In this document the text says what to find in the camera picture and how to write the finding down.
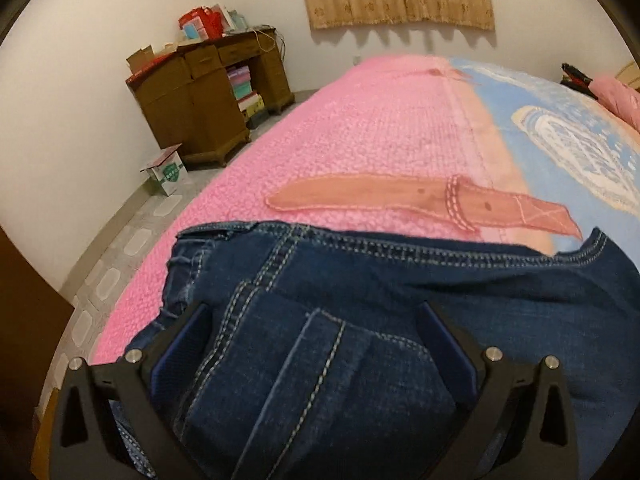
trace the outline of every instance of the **pink pillow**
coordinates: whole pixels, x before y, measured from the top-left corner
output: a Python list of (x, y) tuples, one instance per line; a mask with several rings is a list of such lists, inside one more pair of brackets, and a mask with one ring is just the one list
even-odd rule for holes
[(589, 90), (602, 106), (640, 132), (640, 93), (610, 76), (597, 77)]

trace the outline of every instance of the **gray floor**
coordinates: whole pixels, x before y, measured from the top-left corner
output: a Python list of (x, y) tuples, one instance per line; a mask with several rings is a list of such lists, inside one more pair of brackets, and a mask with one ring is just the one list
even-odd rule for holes
[[(252, 131), (252, 140), (266, 133), (296, 106), (290, 106), (280, 116), (271, 116)], [(232, 153), (230, 158), (251, 148), (252, 143), (247, 144)], [(217, 166), (190, 171), (190, 184), (183, 185), (171, 196), (154, 195), (149, 198), (101, 256), (73, 299), (74, 313), (56, 349), (40, 397), (38, 410), (41, 414), (53, 387), (62, 385), (69, 360), (76, 356), (91, 359), (97, 338), (113, 307), (158, 238), (222, 171)]]

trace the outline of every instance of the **white wall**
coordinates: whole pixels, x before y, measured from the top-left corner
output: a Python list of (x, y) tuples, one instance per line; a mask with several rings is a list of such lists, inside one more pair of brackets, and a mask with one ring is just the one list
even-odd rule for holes
[(551, 80), (561, 77), (562, 62), (587, 74), (614, 75), (632, 57), (596, 0), (493, 0), (495, 34), (426, 22), (312, 32), (304, 0), (221, 1), (251, 24), (269, 23), (283, 33), (294, 91), (335, 80), (354, 56), (389, 52), (485, 60)]
[(60, 288), (158, 149), (125, 59), (216, 0), (32, 0), (0, 46), (0, 224)]

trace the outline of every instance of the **silver bolt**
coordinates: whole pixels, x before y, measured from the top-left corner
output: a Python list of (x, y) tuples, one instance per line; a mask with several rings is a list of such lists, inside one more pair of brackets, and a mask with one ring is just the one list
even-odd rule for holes
[(82, 359), (81, 357), (74, 357), (73, 359), (71, 359), (71, 361), (69, 361), (69, 370), (79, 370), (83, 363), (84, 359)]
[(138, 361), (140, 361), (140, 359), (142, 359), (142, 350), (140, 350), (139, 348), (129, 350), (125, 354), (124, 358), (126, 359), (127, 363), (137, 363)]
[(494, 363), (500, 361), (504, 357), (502, 350), (496, 346), (489, 346), (489, 348), (484, 351), (484, 354), (489, 361), (493, 361)]
[(555, 370), (560, 366), (560, 359), (558, 359), (555, 355), (548, 355), (545, 357), (545, 365), (547, 368)]

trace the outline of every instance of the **denim fabric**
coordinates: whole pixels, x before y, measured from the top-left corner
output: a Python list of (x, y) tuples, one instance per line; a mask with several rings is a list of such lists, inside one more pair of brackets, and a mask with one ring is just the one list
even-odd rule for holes
[(212, 330), (190, 363), (196, 372), (171, 384), (158, 410), (210, 478), (423, 473), (458, 422), (417, 334), (425, 301), (514, 360), (561, 359), (581, 478), (640, 402), (640, 279), (598, 230), (579, 251), (547, 257), (521, 246), (230, 222), (182, 232), (168, 269), (161, 313), (129, 348), (146, 346), (188, 304), (207, 305)]

